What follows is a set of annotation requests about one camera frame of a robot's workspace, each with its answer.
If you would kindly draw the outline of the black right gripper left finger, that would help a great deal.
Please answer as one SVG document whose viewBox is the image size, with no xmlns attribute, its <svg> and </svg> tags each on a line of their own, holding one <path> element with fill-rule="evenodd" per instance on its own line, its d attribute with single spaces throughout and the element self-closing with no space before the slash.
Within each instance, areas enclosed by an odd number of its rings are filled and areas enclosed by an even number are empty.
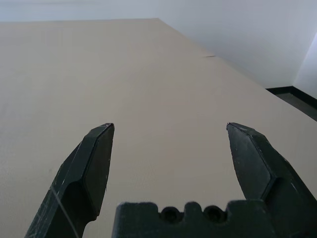
<svg viewBox="0 0 317 238">
<path fill-rule="evenodd" d="M 81 238 L 99 216 L 108 181 L 114 124 L 95 127 L 61 164 L 27 238 Z"/>
</svg>

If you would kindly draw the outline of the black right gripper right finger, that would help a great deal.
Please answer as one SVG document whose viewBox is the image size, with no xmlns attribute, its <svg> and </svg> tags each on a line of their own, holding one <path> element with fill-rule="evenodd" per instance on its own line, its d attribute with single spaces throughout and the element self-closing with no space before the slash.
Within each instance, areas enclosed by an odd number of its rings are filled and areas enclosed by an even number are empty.
<svg viewBox="0 0 317 238">
<path fill-rule="evenodd" d="M 233 165 L 246 199 L 261 200 L 283 238 L 317 236 L 317 200 L 290 163 L 255 129 L 226 126 Z"/>
</svg>

